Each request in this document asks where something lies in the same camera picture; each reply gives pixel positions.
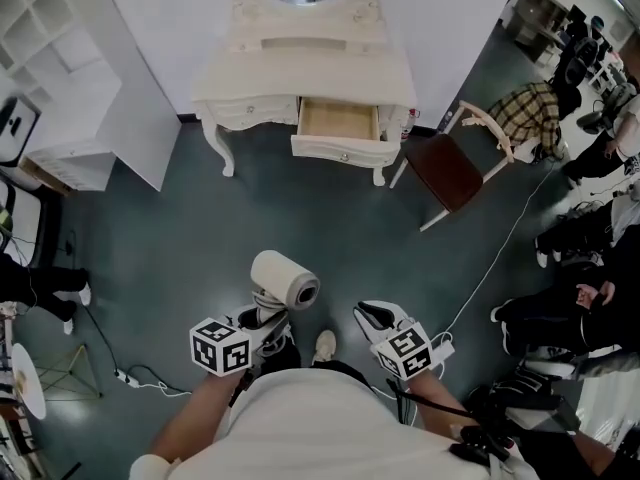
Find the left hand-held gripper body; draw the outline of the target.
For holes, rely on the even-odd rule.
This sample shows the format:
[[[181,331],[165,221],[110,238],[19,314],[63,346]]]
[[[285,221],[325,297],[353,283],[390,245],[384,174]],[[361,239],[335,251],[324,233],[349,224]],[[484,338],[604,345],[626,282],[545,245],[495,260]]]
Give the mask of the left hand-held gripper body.
[[[191,360],[217,377],[261,366],[280,352],[290,334],[290,327],[275,343],[264,343],[263,325],[237,328],[212,318],[205,319],[189,331]]]

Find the person's right white shoe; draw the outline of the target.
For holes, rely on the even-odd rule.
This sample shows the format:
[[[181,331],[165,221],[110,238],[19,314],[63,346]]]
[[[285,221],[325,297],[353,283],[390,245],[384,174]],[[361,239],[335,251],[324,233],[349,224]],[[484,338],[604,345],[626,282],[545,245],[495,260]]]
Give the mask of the person's right white shoe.
[[[331,330],[322,331],[315,343],[315,352],[312,363],[321,363],[331,361],[337,350],[336,335]]]

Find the person's white shirt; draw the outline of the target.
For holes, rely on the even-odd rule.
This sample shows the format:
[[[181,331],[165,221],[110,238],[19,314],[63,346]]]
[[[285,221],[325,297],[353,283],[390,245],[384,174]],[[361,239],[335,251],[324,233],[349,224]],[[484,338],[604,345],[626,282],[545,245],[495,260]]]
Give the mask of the person's white shirt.
[[[292,369],[257,380],[194,457],[143,455],[129,480],[539,480],[520,457],[483,466],[451,444],[400,424],[345,374]]]

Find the white box with black frame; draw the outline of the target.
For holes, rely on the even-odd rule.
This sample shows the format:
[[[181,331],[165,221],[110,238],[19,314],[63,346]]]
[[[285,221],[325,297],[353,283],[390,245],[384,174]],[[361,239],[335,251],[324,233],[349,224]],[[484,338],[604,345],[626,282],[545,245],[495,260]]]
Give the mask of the white box with black frame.
[[[60,230],[60,204],[44,189],[26,191],[0,177],[0,206],[12,218],[11,237],[0,231],[0,252],[22,266],[40,267],[53,263]]]

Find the person's right forearm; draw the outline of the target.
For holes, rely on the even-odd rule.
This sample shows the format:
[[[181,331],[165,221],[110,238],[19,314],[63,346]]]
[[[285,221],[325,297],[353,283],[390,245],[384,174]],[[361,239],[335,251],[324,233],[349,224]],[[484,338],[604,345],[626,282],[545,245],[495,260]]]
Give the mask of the person's right forearm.
[[[429,369],[410,379],[408,389],[411,394],[420,396],[427,401],[467,413],[459,401]],[[453,414],[422,404],[418,405],[418,412],[426,431],[449,439],[453,439],[451,433],[452,425],[478,425],[471,417]]]

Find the person's left forearm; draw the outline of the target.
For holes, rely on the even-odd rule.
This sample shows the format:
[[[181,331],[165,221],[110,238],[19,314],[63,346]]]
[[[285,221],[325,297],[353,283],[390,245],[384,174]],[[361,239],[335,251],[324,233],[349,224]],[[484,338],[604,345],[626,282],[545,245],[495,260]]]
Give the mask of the person's left forearm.
[[[243,377],[243,371],[224,377],[208,374],[155,438],[150,453],[173,463],[210,446]]]

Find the white device with black frame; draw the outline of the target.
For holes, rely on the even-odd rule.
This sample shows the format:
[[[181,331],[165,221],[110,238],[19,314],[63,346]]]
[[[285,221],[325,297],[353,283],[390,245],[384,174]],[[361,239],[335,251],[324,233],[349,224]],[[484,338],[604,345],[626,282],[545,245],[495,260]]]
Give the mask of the white device with black frame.
[[[0,166],[16,167],[39,114],[16,96],[8,97],[0,108]]]

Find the black clamp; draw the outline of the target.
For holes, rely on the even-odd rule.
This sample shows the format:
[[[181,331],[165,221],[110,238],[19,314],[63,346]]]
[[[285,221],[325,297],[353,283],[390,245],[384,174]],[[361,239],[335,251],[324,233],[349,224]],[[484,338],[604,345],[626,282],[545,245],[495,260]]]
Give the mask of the black clamp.
[[[490,432],[478,425],[452,425],[454,443],[449,451],[467,462],[490,468],[493,463],[504,463],[515,446],[515,441],[501,432]]]

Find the white shelving unit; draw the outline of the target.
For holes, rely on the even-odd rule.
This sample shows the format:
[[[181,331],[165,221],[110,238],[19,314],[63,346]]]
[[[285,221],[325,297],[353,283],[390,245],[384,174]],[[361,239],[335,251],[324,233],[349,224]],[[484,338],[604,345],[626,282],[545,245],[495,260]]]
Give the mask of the white shelving unit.
[[[0,74],[38,119],[26,157],[77,191],[122,162],[160,190],[181,127],[113,0],[0,0]]]

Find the grey desk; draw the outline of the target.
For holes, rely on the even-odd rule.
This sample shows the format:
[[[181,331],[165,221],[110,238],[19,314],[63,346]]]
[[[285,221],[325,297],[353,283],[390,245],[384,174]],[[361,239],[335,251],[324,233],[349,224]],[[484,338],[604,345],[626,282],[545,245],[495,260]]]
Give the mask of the grey desk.
[[[534,63],[549,59],[561,46],[560,28],[569,9],[557,0],[516,0],[506,32]]]

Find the white chair with brown seat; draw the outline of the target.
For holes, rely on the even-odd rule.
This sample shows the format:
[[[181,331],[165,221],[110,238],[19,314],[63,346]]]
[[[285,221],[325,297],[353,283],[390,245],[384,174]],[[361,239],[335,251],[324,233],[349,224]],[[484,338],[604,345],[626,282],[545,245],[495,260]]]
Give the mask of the white chair with brown seat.
[[[486,174],[481,174],[462,149],[455,143],[451,131],[457,123],[479,126],[496,139],[502,153],[500,161]],[[419,230],[427,231],[448,215],[468,204],[493,176],[515,162],[509,137],[484,110],[461,100],[442,133],[411,147],[396,170],[389,187],[393,189],[404,171],[412,169],[442,206],[442,211],[424,223]]]

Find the round white side table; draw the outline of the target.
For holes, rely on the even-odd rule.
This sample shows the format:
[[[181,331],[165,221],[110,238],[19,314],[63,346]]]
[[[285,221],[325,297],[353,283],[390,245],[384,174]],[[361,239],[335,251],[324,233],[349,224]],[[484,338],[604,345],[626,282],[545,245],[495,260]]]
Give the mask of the round white side table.
[[[46,418],[49,402],[94,401],[103,396],[85,344],[40,366],[22,344],[15,343],[10,363],[16,395],[38,420]]]

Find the large white wood-lined drawer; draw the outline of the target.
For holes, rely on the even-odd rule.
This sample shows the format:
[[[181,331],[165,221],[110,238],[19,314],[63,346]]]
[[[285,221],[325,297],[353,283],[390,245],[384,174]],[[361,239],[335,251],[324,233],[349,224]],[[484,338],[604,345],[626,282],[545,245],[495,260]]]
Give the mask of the large white wood-lined drawer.
[[[376,106],[302,98],[291,150],[295,157],[377,169],[395,160],[399,144],[382,139]]]

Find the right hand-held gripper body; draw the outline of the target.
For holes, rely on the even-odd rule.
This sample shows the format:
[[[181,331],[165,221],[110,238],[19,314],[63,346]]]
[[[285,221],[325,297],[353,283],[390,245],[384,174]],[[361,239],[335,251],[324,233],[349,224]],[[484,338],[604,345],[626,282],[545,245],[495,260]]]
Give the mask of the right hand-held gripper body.
[[[398,379],[412,379],[431,366],[431,341],[418,322],[372,345],[371,352]]]

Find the white vanity dressing table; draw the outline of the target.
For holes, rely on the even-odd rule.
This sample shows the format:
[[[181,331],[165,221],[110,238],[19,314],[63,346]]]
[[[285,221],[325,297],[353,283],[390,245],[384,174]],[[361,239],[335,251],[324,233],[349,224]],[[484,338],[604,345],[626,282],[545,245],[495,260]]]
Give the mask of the white vanity dressing table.
[[[224,176],[235,172],[224,135],[244,130],[217,124],[209,101],[296,96],[298,122],[302,98],[376,106],[382,139],[397,142],[400,151],[401,129],[417,97],[407,57],[388,34],[379,0],[231,2],[228,32],[192,90],[196,116],[223,161]],[[384,185],[386,167],[368,169],[375,186]]]

